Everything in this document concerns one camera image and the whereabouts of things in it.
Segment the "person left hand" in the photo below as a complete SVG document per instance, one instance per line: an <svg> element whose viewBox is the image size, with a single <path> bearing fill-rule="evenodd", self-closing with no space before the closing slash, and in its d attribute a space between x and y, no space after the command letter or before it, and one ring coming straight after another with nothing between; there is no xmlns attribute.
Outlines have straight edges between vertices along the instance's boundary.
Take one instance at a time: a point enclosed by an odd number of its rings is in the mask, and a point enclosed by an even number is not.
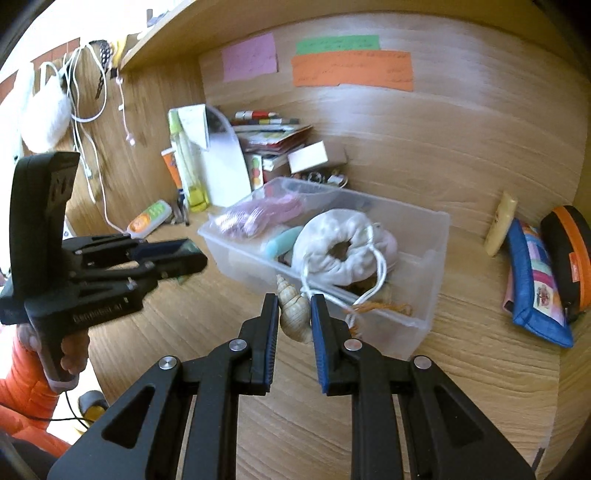
<svg viewBox="0 0 591 480"><path fill-rule="evenodd" d="M25 349L40 354L42 348L34 329L28 324L17 326L17 337ZM69 374L77 375L85 370L88 361L90 337L87 330L64 337L61 341L63 353L61 367Z"/></svg>

